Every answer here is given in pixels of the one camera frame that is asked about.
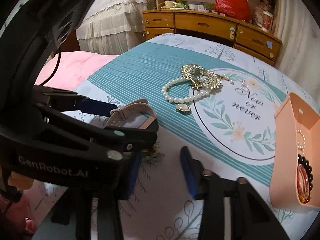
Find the pink sleeve forearm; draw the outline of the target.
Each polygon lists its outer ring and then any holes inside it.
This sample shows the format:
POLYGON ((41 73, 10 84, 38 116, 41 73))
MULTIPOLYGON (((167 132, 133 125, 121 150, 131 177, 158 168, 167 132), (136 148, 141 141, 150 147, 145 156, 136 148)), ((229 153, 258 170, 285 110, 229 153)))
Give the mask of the pink sleeve forearm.
POLYGON ((28 234, 35 233, 65 190, 62 186, 34 181, 17 203, 1 196, 1 239, 27 239, 28 234))

